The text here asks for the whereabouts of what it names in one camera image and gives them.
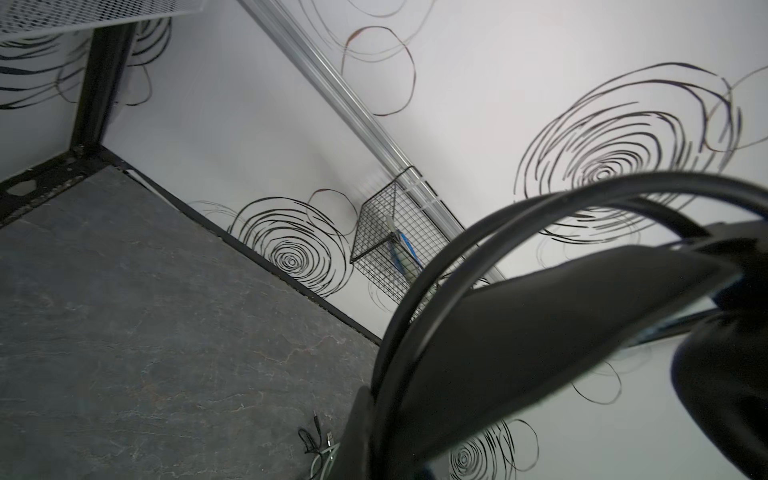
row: black wire mesh basket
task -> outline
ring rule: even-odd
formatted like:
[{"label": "black wire mesh basket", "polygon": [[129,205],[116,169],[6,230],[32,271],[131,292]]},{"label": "black wire mesh basket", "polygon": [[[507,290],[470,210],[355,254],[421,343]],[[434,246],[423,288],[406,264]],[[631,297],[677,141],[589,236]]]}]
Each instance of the black wire mesh basket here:
[{"label": "black wire mesh basket", "polygon": [[[414,167],[406,168],[362,204],[350,260],[359,272],[368,277],[395,303],[400,303],[410,287],[410,282],[402,271],[403,266],[398,265],[394,254],[396,243],[407,245],[407,252],[417,268],[426,266],[449,243],[448,238],[398,182],[400,177],[411,169],[421,177]],[[398,233],[392,232],[389,220]],[[441,281],[450,275],[462,260],[457,260],[443,272]]]}]

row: black device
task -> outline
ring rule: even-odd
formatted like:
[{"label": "black device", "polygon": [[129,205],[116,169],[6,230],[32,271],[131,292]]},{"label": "black device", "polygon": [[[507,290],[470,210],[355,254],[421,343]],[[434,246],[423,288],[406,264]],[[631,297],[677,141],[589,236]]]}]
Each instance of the black device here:
[{"label": "black device", "polygon": [[[668,193],[722,200],[762,220],[702,227],[647,196]],[[640,214],[680,241],[605,250],[472,290],[531,235],[589,207]],[[768,191],[683,173],[603,180],[488,215],[445,247],[399,304],[329,478],[413,478],[429,459],[554,392],[702,296],[719,310],[678,347],[674,388],[737,468],[768,478],[767,220]],[[481,240],[411,321],[444,270]]]}]

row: gray stone surface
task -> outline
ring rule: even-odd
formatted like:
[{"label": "gray stone surface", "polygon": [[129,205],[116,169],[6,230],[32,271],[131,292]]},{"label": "gray stone surface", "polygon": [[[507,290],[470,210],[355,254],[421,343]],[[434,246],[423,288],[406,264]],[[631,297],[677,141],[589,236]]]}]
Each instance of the gray stone surface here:
[{"label": "gray stone surface", "polygon": [[111,167],[0,230],[0,478],[306,478],[375,355]]}]

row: silver metal rail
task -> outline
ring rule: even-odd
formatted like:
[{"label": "silver metal rail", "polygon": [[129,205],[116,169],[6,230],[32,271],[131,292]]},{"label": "silver metal rail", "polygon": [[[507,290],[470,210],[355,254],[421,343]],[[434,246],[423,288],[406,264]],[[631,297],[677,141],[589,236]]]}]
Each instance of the silver metal rail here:
[{"label": "silver metal rail", "polygon": [[[412,166],[400,147],[386,133],[341,74],[314,45],[279,0],[238,1],[336,110],[336,113],[352,128],[392,177],[396,177]],[[414,170],[411,169],[400,177],[400,186],[411,195],[416,204],[449,240],[455,238],[464,230],[464,227],[417,173],[418,171]],[[486,277],[491,282],[504,279],[502,273],[495,267],[486,274]]]}]

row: white perforated panel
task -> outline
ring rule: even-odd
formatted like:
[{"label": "white perforated panel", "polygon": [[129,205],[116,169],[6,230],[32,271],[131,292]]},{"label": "white perforated panel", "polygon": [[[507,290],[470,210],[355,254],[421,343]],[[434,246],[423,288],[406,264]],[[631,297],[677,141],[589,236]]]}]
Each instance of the white perforated panel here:
[{"label": "white perforated panel", "polygon": [[0,0],[0,40],[195,13],[206,0]]}]

